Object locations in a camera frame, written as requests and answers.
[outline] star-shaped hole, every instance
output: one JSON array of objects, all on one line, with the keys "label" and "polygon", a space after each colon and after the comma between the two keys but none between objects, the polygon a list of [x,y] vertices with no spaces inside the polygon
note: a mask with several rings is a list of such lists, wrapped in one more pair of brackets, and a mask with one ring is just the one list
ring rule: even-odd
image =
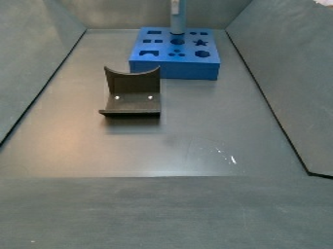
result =
[{"label": "star-shaped hole", "polygon": [[206,46],[207,42],[205,42],[202,39],[198,40],[197,42],[194,41],[195,46]]}]

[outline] metal enclosure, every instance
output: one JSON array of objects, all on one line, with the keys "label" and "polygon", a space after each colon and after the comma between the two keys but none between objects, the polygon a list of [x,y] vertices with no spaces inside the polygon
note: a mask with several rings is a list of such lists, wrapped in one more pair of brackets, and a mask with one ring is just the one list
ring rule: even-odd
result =
[{"label": "metal enclosure", "polygon": [[57,1],[0,1],[0,143],[84,30]]},{"label": "metal enclosure", "polygon": [[[170,0],[59,0],[88,28],[170,26]],[[187,26],[223,29],[253,0],[190,0]]]},{"label": "metal enclosure", "polygon": [[333,12],[255,0],[227,27],[309,172],[333,176]]}]

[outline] blue pole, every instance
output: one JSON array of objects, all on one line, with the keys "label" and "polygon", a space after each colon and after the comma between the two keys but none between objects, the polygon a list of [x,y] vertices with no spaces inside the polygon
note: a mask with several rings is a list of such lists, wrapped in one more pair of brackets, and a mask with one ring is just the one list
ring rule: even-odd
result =
[{"label": "blue pole", "polygon": [[170,31],[174,35],[181,35],[186,29],[186,0],[170,0],[170,5]]}]

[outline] dark gray curved object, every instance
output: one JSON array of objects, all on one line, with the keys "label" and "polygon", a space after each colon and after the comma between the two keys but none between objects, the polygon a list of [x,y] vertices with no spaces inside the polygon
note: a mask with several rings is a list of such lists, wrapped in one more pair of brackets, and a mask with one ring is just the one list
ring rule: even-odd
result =
[{"label": "dark gray curved object", "polygon": [[104,116],[159,115],[160,104],[160,67],[135,74],[124,74],[104,67],[110,99]]}]

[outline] blue foam block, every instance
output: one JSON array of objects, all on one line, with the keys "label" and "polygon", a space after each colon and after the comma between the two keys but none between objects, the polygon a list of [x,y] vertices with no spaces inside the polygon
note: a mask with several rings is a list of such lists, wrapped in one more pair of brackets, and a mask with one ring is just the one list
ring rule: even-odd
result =
[{"label": "blue foam block", "polygon": [[187,28],[172,35],[166,27],[140,28],[128,63],[131,73],[160,66],[164,79],[217,80],[221,61],[211,30]]}]

